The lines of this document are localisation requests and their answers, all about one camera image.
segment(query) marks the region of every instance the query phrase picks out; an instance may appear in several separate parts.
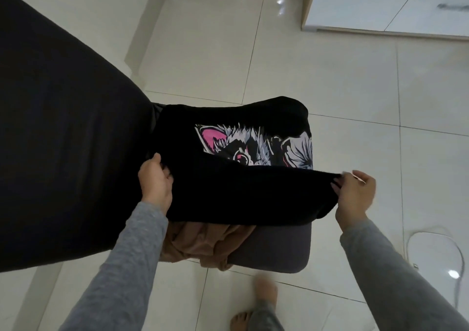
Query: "crumpled brown garment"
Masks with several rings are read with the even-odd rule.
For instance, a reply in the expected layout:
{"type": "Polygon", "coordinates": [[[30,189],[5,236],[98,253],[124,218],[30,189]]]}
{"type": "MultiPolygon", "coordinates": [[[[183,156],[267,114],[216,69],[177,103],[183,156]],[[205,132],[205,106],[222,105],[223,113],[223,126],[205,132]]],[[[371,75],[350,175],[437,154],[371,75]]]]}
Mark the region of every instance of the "crumpled brown garment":
{"type": "Polygon", "coordinates": [[[228,270],[228,256],[254,231],[255,226],[205,222],[169,222],[160,261],[197,258],[202,267],[228,270]]]}

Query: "cabinet handle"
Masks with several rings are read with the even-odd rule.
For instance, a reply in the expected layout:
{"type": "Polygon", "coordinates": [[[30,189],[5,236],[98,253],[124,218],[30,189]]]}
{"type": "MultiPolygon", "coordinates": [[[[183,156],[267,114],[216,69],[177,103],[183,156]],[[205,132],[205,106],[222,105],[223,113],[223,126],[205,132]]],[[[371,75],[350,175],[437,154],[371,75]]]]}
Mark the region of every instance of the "cabinet handle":
{"type": "Polygon", "coordinates": [[[437,6],[440,10],[447,10],[447,11],[462,11],[462,12],[469,12],[469,5],[448,5],[448,4],[439,4],[437,6]]]}

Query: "pink ear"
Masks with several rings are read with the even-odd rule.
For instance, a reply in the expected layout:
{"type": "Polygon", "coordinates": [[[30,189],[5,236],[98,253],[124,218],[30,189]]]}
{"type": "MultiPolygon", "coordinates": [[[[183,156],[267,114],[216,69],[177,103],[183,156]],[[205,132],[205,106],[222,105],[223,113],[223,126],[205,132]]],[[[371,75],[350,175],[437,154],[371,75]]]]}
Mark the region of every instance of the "pink ear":
{"type": "Polygon", "coordinates": [[[226,134],[217,130],[216,128],[205,128],[202,129],[200,134],[207,146],[213,151],[215,146],[215,139],[226,139],[226,134]]]}

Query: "person's left hand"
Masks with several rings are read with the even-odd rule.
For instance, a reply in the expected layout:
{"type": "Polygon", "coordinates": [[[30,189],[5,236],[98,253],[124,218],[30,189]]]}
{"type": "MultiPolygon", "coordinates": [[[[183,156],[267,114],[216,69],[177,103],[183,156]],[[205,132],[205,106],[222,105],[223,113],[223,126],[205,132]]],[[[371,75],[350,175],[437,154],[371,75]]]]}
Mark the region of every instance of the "person's left hand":
{"type": "Polygon", "coordinates": [[[173,176],[168,168],[161,167],[159,153],[142,164],[138,180],[142,188],[142,201],[159,207],[166,216],[173,201],[173,176]]]}

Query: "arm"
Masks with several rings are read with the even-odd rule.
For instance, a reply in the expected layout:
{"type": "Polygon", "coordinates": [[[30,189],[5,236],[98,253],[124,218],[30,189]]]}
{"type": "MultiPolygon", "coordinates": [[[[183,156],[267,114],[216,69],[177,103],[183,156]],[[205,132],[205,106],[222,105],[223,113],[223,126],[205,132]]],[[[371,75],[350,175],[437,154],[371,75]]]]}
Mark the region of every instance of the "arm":
{"type": "Polygon", "coordinates": [[[469,323],[365,219],[341,236],[350,268],[385,330],[469,330],[469,323]]]}
{"type": "Polygon", "coordinates": [[[366,216],[376,181],[354,170],[335,179],[335,218],[350,268],[381,331],[468,330],[467,321],[393,248],[366,216]]]}
{"type": "Polygon", "coordinates": [[[168,221],[140,202],[61,331],[141,330],[168,221]]]}

